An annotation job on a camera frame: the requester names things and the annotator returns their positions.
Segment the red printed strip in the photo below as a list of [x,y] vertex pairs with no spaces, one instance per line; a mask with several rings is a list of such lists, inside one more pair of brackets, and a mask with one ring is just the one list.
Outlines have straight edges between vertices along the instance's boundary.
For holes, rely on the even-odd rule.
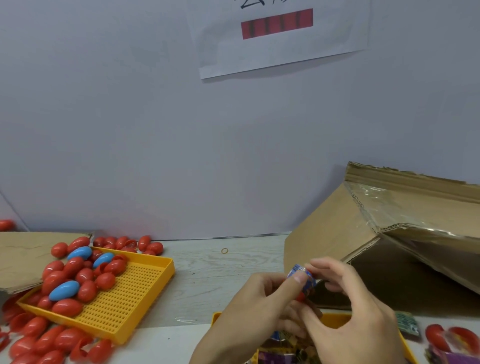
[[250,39],[311,26],[313,26],[313,9],[305,9],[243,22],[241,33],[243,39]]

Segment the hand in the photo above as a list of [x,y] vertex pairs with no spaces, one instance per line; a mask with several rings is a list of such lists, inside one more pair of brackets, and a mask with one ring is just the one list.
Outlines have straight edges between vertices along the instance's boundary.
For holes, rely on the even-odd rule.
[[310,263],[305,267],[315,278],[324,279],[329,291],[346,294],[352,304],[352,318],[338,329],[322,324],[310,307],[298,307],[322,363],[403,364],[395,313],[367,290],[355,268],[332,258]]
[[294,299],[307,275],[285,278],[282,273],[253,274],[197,345],[190,363],[243,364],[275,330],[306,337],[296,311],[302,304]]

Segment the perforated tray bottom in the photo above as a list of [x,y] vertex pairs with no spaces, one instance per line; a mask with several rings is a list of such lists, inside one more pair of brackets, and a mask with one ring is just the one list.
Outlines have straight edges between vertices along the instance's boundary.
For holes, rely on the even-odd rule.
[[99,291],[84,306],[75,320],[100,330],[115,333],[163,272],[163,268],[129,263],[117,277],[115,290]]

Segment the yellow plastic tray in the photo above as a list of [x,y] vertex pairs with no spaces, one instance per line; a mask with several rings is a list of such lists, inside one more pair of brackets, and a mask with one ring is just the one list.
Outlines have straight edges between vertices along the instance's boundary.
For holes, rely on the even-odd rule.
[[128,340],[150,305],[172,278],[175,267],[171,258],[96,249],[125,254],[129,262],[125,271],[117,277],[115,286],[109,291],[99,291],[92,302],[84,305],[78,316],[69,318],[24,303],[40,287],[32,289],[19,299],[18,304],[24,310],[57,324],[74,326],[95,337],[110,339],[121,345]]
[[[220,317],[220,314],[221,312],[215,312],[213,314],[212,325]],[[324,313],[323,317],[321,318],[321,322],[329,328],[339,328],[345,325],[348,321],[350,321],[351,317],[351,314]],[[412,364],[418,364],[418,361],[415,359],[415,356],[413,356],[412,351],[408,347],[408,344],[403,338],[403,336],[400,334],[400,331],[398,332],[398,334],[402,339],[403,355],[405,356],[405,359],[408,359],[408,361],[410,361]]]

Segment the blue plastic egg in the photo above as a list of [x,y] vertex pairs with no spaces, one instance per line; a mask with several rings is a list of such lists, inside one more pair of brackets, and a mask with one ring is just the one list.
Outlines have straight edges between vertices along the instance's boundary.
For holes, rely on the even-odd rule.
[[76,256],[81,257],[83,260],[87,260],[92,255],[92,248],[89,246],[81,246],[80,248],[75,249],[73,252],[68,254],[67,260],[75,258]]
[[70,298],[76,295],[79,289],[80,283],[75,280],[70,280],[68,282],[62,283],[57,288],[55,288],[48,295],[48,299],[50,301],[60,301],[64,298]]
[[95,269],[102,263],[110,263],[112,261],[112,258],[115,255],[113,253],[103,253],[101,256],[99,256],[96,261],[93,263],[93,268]]

